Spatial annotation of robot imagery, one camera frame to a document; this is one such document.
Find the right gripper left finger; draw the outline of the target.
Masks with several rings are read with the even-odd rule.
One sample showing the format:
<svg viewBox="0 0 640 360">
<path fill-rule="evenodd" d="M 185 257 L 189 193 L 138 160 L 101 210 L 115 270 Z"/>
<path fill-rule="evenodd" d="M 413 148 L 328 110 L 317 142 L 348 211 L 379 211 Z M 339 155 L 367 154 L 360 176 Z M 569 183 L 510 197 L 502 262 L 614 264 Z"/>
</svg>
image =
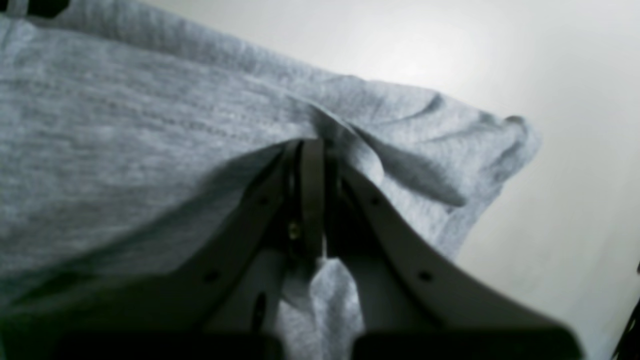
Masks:
<svg viewBox="0 0 640 360">
<path fill-rule="evenodd" d="M 274 321 L 288 268 L 324 255 L 325 142 L 293 140 L 180 268 L 23 341 L 7 360 L 282 360 Z"/>
</svg>

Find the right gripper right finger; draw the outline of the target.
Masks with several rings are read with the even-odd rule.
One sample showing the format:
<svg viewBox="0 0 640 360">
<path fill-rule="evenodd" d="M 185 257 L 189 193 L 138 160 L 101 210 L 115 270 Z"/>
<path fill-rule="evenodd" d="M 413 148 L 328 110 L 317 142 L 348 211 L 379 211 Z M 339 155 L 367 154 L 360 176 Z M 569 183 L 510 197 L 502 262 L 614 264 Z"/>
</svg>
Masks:
<svg viewBox="0 0 640 360">
<path fill-rule="evenodd" d="M 560 322 L 481 284 L 429 246 L 375 185 L 327 150 L 327 252 L 354 279 L 354 360 L 580 360 Z"/>
</svg>

